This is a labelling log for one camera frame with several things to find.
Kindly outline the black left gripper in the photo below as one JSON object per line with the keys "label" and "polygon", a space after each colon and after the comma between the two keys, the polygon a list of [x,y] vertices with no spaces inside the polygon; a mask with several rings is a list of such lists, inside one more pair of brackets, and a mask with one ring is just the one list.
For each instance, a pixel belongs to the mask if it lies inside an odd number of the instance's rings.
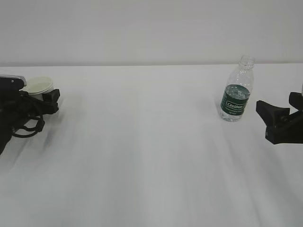
{"label": "black left gripper", "polygon": [[30,138],[44,128],[45,114],[59,110],[60,90],[54,89],[42,94],[42,99],[31,97],[27,92],[19,92],[17,97],[0,104],[0,152],[2,153],[13,138]]}

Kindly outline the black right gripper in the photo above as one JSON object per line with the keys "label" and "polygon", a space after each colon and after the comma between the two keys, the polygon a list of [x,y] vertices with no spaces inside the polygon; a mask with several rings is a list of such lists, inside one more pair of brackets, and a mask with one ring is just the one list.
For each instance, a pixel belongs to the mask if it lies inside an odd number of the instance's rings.
{"label": "black right gripper", "polygon": [[256,103],[256,112],[266,125],[265,138],[272,144],[303,143],[302,93],[291,92],[288,102],[298,111],[290,115],[290,108],[273,106],[261,100]]}

